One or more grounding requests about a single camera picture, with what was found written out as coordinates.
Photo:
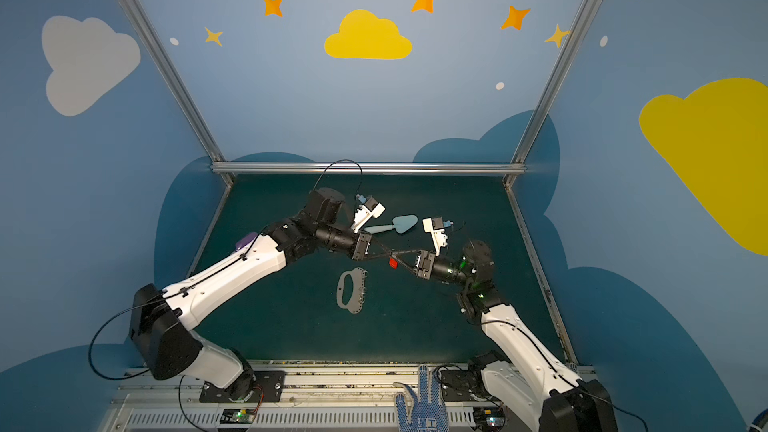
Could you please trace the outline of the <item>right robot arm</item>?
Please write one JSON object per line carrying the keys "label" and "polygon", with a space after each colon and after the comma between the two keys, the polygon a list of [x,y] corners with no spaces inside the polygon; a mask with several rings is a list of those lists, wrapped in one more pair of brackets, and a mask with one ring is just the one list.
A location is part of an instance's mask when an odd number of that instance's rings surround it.
{"label": "right robot arm", "polygon": [[459,260],[418,250],[417,277],[460,287],[462,314],[503,352],[487,354],[475,375],[485,393],[502,402],[531,431],[616,431],[614,404],[605,387],[586,381],[561,362],[500,294],[491,249],[470,242]]}

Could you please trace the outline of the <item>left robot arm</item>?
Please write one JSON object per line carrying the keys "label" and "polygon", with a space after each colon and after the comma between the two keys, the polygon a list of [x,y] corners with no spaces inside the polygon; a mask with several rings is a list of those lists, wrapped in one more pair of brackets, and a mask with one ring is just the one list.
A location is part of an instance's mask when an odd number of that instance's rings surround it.
{"label": "left robot arm", "polygon": [[340,192],[314,189],[297,214],[251,235],[209,268],[163,289],[154,284],[139,289],[134,295],[129,337],[152,377],[159,381],[197,378],[222,390],[233,402],[246,401],[256,388],[249,362],[201,337],[196,328],[240,292],[319,248],[363,259],[370,242],[363,227],[380,217],[385,207],[367,197],[352,218],[342,222],[339,213],[346,206]]}

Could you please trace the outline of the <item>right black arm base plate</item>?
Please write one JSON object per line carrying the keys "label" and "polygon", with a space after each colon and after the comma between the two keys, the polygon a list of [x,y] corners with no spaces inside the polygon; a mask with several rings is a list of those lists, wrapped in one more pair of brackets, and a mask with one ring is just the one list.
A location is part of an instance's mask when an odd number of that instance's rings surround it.
{"label": "right black arm base plate", "polygon": [[445,402],[492,402],[481,378],[474,372],[460,368],[439,368],[435,377]]}

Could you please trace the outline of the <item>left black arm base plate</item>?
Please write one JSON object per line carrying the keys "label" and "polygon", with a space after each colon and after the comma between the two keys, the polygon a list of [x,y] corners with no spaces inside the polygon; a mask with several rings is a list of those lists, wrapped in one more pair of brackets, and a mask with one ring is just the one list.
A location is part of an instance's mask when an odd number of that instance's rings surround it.
{"label": "left black arm base plate", "polygon": [[245,371],[227,388],[205,382],[200,403],[277,403],[280,401],[286,372],[282,370]]}

